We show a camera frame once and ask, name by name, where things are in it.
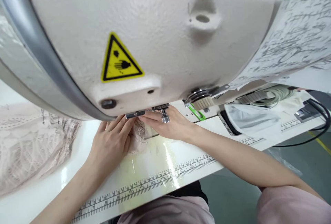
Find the yellow floor line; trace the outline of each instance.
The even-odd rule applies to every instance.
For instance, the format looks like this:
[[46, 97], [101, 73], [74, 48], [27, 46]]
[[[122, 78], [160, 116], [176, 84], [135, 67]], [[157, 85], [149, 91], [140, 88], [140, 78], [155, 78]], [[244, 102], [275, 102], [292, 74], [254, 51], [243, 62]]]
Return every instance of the yellow floor line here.
[[[310, 132], [310, 131], [308, 131], [308, 133], [311, 135], [311, 136], [315, 136], [312, 132]], [[324, 150], [326, 150], [327, 151], [327, 153], [328, 154], [330, 154], [330, 156], [331, 156], [331, 149], [329, 149], [319, 138], [317, 138], [317, 139], [315, 139], [319, 144], [320, 144], [320, 146], [321, 147], [323, 147], [324, 148]]]

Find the hand crush warning symbol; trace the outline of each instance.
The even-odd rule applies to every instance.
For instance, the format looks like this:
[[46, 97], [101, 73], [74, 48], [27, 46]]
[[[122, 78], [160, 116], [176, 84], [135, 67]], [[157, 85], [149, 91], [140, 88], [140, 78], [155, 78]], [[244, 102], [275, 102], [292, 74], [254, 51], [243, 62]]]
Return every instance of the hand crush warning symbol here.
[[129, 50], [115, 33], [111, 33], [103, 64], [101, 81], [110, 82], [142, 76], [144, 76], [144, 72]]

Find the pink sleeve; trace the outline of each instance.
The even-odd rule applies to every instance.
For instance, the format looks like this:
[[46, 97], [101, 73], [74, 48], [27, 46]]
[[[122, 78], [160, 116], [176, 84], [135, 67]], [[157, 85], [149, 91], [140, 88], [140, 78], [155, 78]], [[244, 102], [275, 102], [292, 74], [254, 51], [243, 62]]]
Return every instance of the pink sleeve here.
[[330, 224], [331, 206], [292, 186], [266, 188], [257, 206], [259, 224]]

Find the screw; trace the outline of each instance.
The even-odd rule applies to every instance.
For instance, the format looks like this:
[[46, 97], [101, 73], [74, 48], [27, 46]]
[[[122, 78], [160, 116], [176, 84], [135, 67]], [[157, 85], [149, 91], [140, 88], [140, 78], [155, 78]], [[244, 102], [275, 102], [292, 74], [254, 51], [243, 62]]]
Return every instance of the screw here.
[[101, 107], [103, 109], [113, 109], [116, 107], [116, 101], [113, 99], [103, 100], [101, 102]]
[[161, 119], [163, 123], [168, 123], [170, 118], [165, 110], [161, 110]]

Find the warning sticker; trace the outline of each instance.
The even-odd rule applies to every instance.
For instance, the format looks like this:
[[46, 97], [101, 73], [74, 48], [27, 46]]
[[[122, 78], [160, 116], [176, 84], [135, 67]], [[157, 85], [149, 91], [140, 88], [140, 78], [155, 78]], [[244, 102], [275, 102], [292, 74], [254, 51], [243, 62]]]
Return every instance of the warning sticker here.
[[104, 58], [101, 81], [110, 82], [144, 76], [129, 50], [118, 36], [112, 32], [109, 36], [108, 49]]

